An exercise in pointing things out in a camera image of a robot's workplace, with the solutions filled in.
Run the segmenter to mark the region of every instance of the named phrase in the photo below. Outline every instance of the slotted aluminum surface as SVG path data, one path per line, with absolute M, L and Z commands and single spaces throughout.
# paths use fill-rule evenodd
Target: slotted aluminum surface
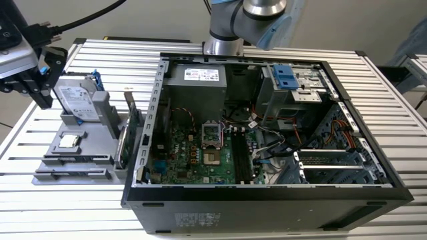
M 111 104 L 127 110 L 124 88 L 133 88 L 145 111 L 159 52 L 200 53 L 200 44 L 88 40 L 69 50 L 68 71 L 101 73 Z M 352 51 L 247 47 L 247 57 L 328 61 L 352 102 L 415 197 L 408 205 L 348 233 L 192 234 L 167 238 L 424 240 L 427 239 L 426 123 L 372 67 Z M 60 127 L 61 108 L 40 110 L 32 103 L 0 146 L 0 238 L 137 239 L 145 237 L 133 212 L 120 207 L 123 185 L 31 184 Z

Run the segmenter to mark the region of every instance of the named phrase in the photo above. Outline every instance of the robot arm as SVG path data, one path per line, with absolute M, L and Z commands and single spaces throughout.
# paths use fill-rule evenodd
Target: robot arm
M 276 47 L 292 18 L 285 0 L 212 0 L 207 55 L 243 55 L 243 41 L 263 50 Z
M 13 90 L 29 95 L 41 109 L 52 107 L 51 90 L 63 74 L 68 51 L 47 45 L 59 41 L 60 34 L 96 19 L 127 0 L 64 25 L 27 24 L 13 0 L 0 0 L 0 91 Z M 209 39 L 204 44 L 207 55 L 243 55 L 243 41 L 269 50 L 279 45 L 291 17 L 284 14 L 285 0 L 211 0 Z M 44 57 L 48 71 L 40 73 Z

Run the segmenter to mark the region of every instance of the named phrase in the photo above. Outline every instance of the wire bundle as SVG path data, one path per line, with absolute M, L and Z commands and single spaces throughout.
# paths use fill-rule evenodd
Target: wire bundle
M 188 113 L 188 115 L 191 117 L 191 122 L 192 122 L 192 131 L 196 132 L 196 123 L 195 123 L 195 117 L 193 117 L 192 113 L 187 110 L 187 108 L 183 108 L 183 107 L 173 108 L 172 112 L 176 110 L 181 110 Z
M 256 118 L 259 118 L 259 119 L 263 119 L 263 118 L 264 118 L 264 116 L 259 116 L 259 115 L 256 114 L 253 104 L 252 104 L 252 113 L 255 113 Z M 296 137 L 296 139 L 297 139 L 299 144 L 301 144 L 301 139 L 300 139 L 299 131 L 297 131 L 297 129 L 296 129 L 296 118 L 295 118 L 295 117 L 277 117 L 277 119 L 280 119 L 280 120 L 292 120 L 292 121 L 293 121 L 292 125 L 293 125 L 295 137 Z
M 211 5 L 209 5 L 209 2 L 208 2 L 208 0 L 203 0 L 203 2 L 204 2 L 204 5 L 205 5 L 205 9 L 208 11 L 208 14 L 211 15 L 212 8 L 211 8 Z
M 324 141 L 325 144 L 328 144 L 331 142 L 332 137 L 335 135 L 335 123 L 339 125 L 340 128 L 341 127 L 348 127 L 347 122 L 344 122 L 343 120 L 333 120 L 332 123 L 331 123 L 331 133 L 328 135 L 327 140 Z M 349 135 L 349 132 L 347 130 L 343 130 L 341 134 L 344 135 L 344 137 L 347 139 L 349 148 L 355 148 L 356 144 L 355 144 L 355 141 L 353 141 L 353 139 L 352 139 L 352 137 Z

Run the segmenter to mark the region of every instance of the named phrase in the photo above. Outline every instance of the white wall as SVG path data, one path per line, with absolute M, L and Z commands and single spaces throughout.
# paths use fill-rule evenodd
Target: white wall
M 116 0 L 15 0 L 28 23 L 67 24 Z M 426 16 L 427 0 L 304 0 L 292 48 L 364 50 L 384 63 L 415 24 Z M 63 34 L 56 46 L 75 38 L 104 36 L 188 39 L 208 37 L 209 15 L 201 0 L 128 0 L 111 13 Z
M 291 47 L 363 50 L 383 64 L 424 17 L 427 0 L 305 0 Z
M 91 15 L 116 0 L 15 0 L 28 24 L 64 25 Z M 55 45 L 68 49 L 76 38 L 104 36 L 187 39 L 209 35 L 209 14 L 201 0 L 128 0 L 99 19 L 63 33 Z

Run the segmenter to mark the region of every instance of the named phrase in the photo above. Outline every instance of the sticker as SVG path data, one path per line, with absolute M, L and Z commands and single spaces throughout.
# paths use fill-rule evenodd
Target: sticker
M 255 120 L 257 117 L 259 117 L 259 116 L 256 115 L 256 113 L 252 112 L 252 114 L 251 114 L 251 121 Z
M 217 227 L 221 213 L 175 213 L 177 227 Z
M 217 69 L 187 68 L 184 73 L 184 80 L 219 82 L 219 75 L 220 71 Z
M 257 122 L 256 121 L 251 121 L 249 124 L 248 124 L 248 127 L 252 129 L 257 126 Z
M 88 91 L 79 86 L 60 86 L 59 90 L 72 114 L 83 121 L 99 121 L 99 114 Z

